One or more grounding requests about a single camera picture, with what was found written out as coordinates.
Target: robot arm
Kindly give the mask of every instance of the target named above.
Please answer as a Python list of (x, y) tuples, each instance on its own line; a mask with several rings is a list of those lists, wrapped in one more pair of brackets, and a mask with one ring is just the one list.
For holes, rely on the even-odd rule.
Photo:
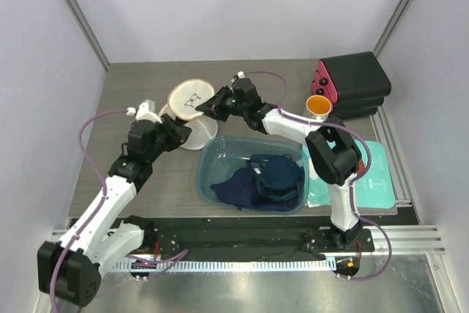
[[(243, 117), (253, 130), (283, 136), (307, 146), (314, 170), (328, 184), (332, 237), (339, 248), (353, 243), (362, 225), (352, 211), (348, 183), (358, 172), (361, 152), (348, 133), (321, 126), (318, 121), (287, 113), (273, 104), (262, 102), (256, 87), (243, 73), (234, 77), (232, 87), (222, 87), (196, 110), (224, 122), (229, 115)], [(335, 117), (327, 122), (344, 126)], [(330, 147), (328, 142), (333, 142), (335, 146)]]
[(190, 128), (178, 124), (167, 114), (158, 117), (154, 113), (154, 103), (145, 101), (139, 106), (128, 142), (122, 144), (122, 154), (108, 172), (107, 194), (104, 196), (101, 189), (76, 224), (58, 242), (46, 241), (37, 252), (40, 291), (49, 293), (59, 255), (84, 224), (86, 228), (65, 255), (55, 289), (56, 297), (77, 306), (91, 302), (101, 278), (112, 265), (138, 248), (153, 245), (155, 227), (143, 218), (130, 216), (112, 235), (108, 236), (108, 230), (151, 176), (153, 162), (163, 152), (171, 152), (184, 144), (190, 133)]

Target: teal mat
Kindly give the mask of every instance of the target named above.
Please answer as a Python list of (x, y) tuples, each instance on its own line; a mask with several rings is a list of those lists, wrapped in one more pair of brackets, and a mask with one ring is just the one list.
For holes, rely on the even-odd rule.
[[(368, 163), (366, 152), (359, 141), (355, 141), (361, 151), (363, 162)], [(357, 192), (357, 204), (359, 207), (388, 209), (394, 206), (393, 184), (389, 174), (388, 159), (386, 151), (379, 142), (366, 141), (372, 153), (372, 167), (357, 181), (355, 189)], [(327, 184), (316, 175), (309, 158), (308, 148), (303, 146), (303, 151), (309, 159), (309, 192), (308, 207), (330, 205)]]

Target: gray tabletop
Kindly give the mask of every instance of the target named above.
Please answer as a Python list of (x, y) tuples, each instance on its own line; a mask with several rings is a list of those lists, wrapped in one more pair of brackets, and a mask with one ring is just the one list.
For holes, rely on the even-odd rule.
[[(229, 85), (230, 78), (240, 70), (270, 70), (288, 79), (287, 99), (284, 108), (301, 114), (317, 60), (252, 60), (219, 62), (163, 62), (112, 64), (103, 87), (98, 112), (137, 106), (145, 99), (154, 100), (163, 106), (170, 91), (178, 83), (202, 78), (215, 89)], [(279, 103), (283, 84), (275, 77), (251, 76), (262, 99)], [(87, 150), (100, 168), (107, 172), (120, 154), (120, 145), (127, 141), (132, 118), (109, 116), (94, 123)], [(367, 140), (375, 140), (368, 117), (346, 121)], [(226, 123), (219, 123), (218, 135), (252, 136), (258, 139), (282, 140), (277, 136), (265, 136), (250, 130), (241, 118), (232, 117)], [(196, 192), (196, 170), (201, 151), (178, 149), (164, 153), (154, 163), (154, 172), (137, 197), (122, 211), (121, 216), (130, 214), (143, 217), (213, 217), (253, 216), (255, 213), (216, 207), (202, 201)], [(100, 182), (85, 162), (81, 167), (69, 215), (80, 216), (96, 197)], [(360, 209), (364, 215), (396, 214), (396, 208), (389, 210)], [(330, 214), (330, 207), (305, 207), (299, 216), (324, 216)]]

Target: black box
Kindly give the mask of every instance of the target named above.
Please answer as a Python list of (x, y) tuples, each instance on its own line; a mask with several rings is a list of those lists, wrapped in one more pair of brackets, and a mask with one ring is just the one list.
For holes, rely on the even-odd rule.
[(367, 51), (321, 59), (311, 90), (332, 102), (334, 115), (348, 119), (375, 114), (391, 93), (391, 82)]

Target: blue fabric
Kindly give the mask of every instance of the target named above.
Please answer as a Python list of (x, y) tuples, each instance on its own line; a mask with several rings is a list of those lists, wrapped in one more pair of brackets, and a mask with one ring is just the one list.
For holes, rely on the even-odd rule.
[(228, 205), (257, 210), (288, 211), (298, 206), (304, 170), (291, 158), (252, 155), (247, 167), (224, 183), (211, 185), (218, 199)]

